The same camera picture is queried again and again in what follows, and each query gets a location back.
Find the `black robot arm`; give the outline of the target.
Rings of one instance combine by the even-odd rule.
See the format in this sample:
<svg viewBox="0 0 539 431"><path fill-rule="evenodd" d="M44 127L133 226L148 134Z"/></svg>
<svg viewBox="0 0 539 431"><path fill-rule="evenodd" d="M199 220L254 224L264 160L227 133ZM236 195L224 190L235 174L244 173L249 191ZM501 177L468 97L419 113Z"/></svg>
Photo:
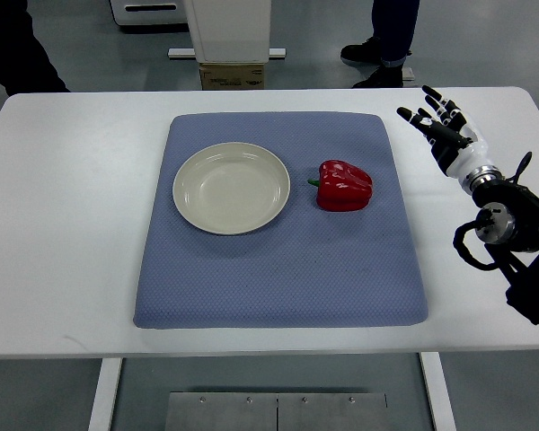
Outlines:
<svg viewBox="0 0 539 431"><path fill-rule="evenodd" d="M494 170L478 173L470 193L480 211L456 229L453 245L474 268L500 270L507 304L539 325L539 197L518 183L530 159L526 154L507 179Z"/></svg>

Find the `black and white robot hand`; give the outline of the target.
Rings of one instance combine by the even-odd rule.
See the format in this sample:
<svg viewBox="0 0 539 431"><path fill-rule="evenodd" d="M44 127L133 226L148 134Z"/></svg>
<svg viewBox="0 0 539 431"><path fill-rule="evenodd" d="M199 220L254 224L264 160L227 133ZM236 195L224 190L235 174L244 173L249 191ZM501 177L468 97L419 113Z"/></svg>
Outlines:
<svg viewBox="0 0 539 431"><path fill-rule="evenodd" d="M492 166L487 143L455 102L429 86L423 85L421 90L433 114L404 107L396 112L426 138L439 169L462 181L478 168Z"/></svg>

